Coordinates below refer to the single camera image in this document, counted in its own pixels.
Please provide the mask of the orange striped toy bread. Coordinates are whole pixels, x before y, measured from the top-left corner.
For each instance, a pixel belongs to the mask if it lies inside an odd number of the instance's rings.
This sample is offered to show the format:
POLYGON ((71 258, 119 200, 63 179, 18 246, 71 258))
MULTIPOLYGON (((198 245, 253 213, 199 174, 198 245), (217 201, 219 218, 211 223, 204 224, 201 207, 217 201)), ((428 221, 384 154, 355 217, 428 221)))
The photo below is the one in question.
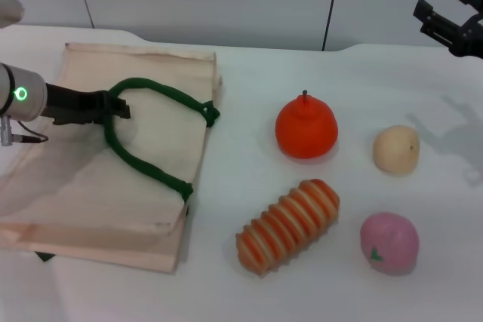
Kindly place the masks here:
POLYGON ((238 260, 262 276, 320 238, 339 211, 340 197, 326 182, 303 180, 235 235, 238 260))

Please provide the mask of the cream handbag with green handles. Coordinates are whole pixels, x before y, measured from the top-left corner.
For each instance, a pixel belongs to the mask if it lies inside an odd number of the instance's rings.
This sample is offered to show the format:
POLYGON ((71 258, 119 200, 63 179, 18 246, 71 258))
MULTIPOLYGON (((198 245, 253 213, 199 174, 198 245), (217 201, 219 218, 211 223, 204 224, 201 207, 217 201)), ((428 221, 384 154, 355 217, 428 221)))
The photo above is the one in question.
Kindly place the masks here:
POLYGON ((208 128, 212 51, 68 43, 57 84, 113 90, 129 119, 56 126, 0 150, 0 249, 173 271, 208 128))

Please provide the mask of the orange toy fruit with stem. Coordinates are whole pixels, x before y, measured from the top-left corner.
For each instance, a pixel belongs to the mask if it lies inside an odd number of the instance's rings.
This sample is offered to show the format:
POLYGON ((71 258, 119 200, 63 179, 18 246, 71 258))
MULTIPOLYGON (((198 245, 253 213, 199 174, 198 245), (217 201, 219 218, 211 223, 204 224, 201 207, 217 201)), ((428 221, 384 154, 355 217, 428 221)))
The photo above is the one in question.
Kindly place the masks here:
POLYGON ((331 108, 307 90, 287 103, 275 120, 278 147, 292 158, 311 159, 327 154, 335 146, 338 133, 331 108))

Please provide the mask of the pink toy peach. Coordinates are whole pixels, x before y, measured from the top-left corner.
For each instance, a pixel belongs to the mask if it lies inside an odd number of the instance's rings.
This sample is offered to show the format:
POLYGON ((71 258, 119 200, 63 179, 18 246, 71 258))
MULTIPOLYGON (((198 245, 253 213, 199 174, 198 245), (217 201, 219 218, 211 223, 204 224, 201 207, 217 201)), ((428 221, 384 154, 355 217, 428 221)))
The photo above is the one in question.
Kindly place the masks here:
POLYGON ((417 264, 420 239, 414 224, 397 213, 370 215, 360 228, 361 251, 369 265, 388 275, 410 274, 417 264))

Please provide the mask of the beige round toy fruit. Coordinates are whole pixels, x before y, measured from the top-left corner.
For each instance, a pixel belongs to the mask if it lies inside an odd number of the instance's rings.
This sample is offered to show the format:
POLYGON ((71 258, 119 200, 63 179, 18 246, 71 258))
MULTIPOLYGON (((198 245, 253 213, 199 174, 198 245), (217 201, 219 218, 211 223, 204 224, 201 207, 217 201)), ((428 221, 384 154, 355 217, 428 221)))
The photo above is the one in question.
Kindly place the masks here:
POLYGON ((373 142, 373 160, 382 171, 393 175, 412 173, 418 163, 420 138, 412 127, 395 125, 377 134, 373 142))

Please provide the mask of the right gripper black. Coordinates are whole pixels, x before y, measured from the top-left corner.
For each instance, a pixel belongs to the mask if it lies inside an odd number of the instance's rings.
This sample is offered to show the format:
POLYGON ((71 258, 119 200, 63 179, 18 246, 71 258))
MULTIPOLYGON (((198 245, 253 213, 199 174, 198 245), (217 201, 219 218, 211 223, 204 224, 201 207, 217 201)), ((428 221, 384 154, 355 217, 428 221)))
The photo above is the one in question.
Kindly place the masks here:
POLYGON ((458 0, 470 5, 477 14, 462 26, 437 14, 425 0, 418 0, 413 15, 421 23, 420 31, 445 47, 451 47, 455 57, 477 57, 483 59, 483 0, 458 0))

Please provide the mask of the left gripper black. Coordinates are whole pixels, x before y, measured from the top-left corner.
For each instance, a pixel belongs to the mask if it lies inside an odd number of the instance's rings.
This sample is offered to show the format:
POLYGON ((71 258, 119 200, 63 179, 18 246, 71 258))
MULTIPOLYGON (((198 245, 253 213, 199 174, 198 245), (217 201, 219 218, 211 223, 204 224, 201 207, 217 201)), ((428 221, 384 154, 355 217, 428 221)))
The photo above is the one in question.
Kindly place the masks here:
POLYGON ((110 115, 131 117, 126 101, 109 96, 106 90, 81 92, 53 84, 46 84, 46 88, 47 102, 41 116, 53 119, 55 125, 102 124, 110 115))

